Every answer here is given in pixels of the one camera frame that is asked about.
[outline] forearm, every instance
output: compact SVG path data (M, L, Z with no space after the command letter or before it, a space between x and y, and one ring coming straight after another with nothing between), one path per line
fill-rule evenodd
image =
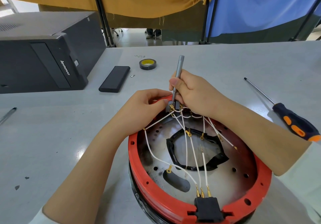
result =
M45 204L43 213L61 224L94 223L115 153L124 138L119 127L105 125Z
M219 118L217 112L213 118L237 134L277 176L290 169L311 144L232 100L223 107Z

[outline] black tape wrapping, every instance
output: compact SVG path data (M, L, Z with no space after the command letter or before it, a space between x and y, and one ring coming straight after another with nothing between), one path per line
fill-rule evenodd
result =
M196 129L190 129L190 132L192 134L197 134L200 137L203 134L203 132L201 132L199 130L196 130ZM195 166L186 166L186 165L180 164L179 161L177 160L176 156L175 156L174 141L178 137L183 135L183 134L184 134L184 130L181 129L181 130L177 131L176 133L174 133L172 135L172 137L170 137L169 139L166 139L166 145L167 145L168 152L169 152L169 154L171 156L171 159L172 159L172 161L173 161L173 163L175 165L178 165L183 169L187 169L187 170L191 170L191 171L197 171L197 168ZM220 149L220 153L218 153L208 163L206 163L206 170L207 171L212 171L212 170L216 169L218 165L226 162L229 158L225 155L223 146L222 146L221 141L220 141L218 136L209 136L208 134L205 133L204 134L204 140L207 140L207 141L209 141L209 142L211 142L213 144L217 144L219 146L219 149ZM204 171L204 165L199 166L198 169L200 171Z

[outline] black power bank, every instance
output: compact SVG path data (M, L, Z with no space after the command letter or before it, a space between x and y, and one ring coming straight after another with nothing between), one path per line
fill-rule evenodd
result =
M130 71L128 66L115 66L99 87L100 92L118 93Z

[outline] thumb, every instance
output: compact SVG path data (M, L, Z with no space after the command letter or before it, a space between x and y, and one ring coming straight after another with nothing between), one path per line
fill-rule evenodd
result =
M184 97L184 95L186 95L186 93L189 91L189 88L185 82L179 78L171 78L170 84L180 92L182 97Z
M168 105L168 100L163 99L163 100L159 100L158 102L152 104L151 106L153 107L153 110L155 110L155 115L157 115L162 110L164 110L167 105Z

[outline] left hand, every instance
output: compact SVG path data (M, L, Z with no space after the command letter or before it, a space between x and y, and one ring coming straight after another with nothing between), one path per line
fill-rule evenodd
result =
M109 124L117 125L125 137L136 133L146 127L154 117L157 116L168 105L168 100L163 99L154 104L165 96L170 96L170 91L160 89L139 90L123 105L123 107L110 120Z

